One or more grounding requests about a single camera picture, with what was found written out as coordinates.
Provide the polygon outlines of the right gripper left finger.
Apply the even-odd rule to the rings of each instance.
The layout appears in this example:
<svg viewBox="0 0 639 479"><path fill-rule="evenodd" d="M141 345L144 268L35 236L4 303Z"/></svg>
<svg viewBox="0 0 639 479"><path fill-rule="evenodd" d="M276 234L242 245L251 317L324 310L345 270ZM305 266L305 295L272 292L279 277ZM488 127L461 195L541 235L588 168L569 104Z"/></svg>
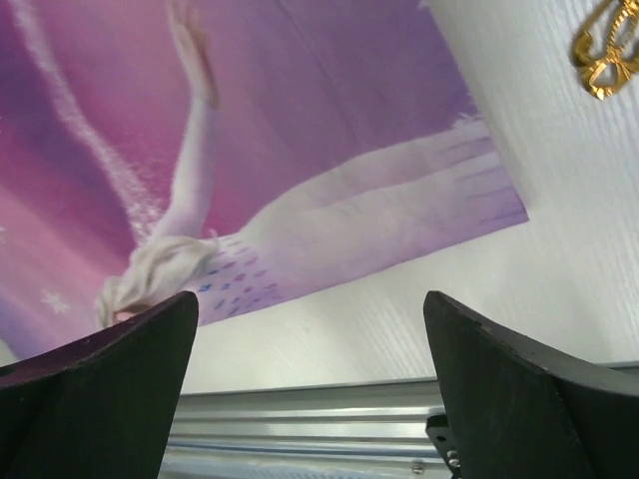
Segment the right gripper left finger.
<svg viewBox="0 0 639 479"><path fill-rule="evenodd" d="M2 477L157 477L198 318L185 291L2 367Z"/></svg>

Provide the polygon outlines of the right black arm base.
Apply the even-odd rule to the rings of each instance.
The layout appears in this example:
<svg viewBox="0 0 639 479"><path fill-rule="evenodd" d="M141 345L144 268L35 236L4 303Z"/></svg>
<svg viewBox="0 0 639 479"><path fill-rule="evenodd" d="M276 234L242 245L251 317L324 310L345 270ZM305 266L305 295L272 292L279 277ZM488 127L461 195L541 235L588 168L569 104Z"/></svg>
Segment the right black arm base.
<svg viewBox="0 0 639 479"><path fill-rule="evenodd" d="M447 416L444 413L429 416L425 433L450 471L451 477L461 479L461 464Z"/></svg>

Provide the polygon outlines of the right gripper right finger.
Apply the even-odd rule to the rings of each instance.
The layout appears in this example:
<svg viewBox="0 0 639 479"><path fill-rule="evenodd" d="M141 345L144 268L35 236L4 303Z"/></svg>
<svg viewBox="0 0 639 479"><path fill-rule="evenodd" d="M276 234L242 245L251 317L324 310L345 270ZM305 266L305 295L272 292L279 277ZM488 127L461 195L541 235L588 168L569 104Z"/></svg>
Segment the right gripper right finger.
<svg viewBox="0 0 639 479"><path fill-rule="evenodd" d="M463 477L637 477L636 373L578 359L440 291L423 316Z"/></svg>

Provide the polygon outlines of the purple Frozen placemat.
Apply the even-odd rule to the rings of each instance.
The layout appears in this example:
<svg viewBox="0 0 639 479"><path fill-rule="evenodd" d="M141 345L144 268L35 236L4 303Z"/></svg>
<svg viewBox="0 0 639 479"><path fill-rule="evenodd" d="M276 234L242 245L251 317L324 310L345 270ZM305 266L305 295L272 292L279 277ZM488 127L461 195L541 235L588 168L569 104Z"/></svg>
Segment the purple Frozen placemat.
<svg viewBox="0 0 639 479"><path fill-rule="evenodd" d="M19 358L94 332L194 251L202 323L525 223L426 1L1 5L1 338Z"/></svg>

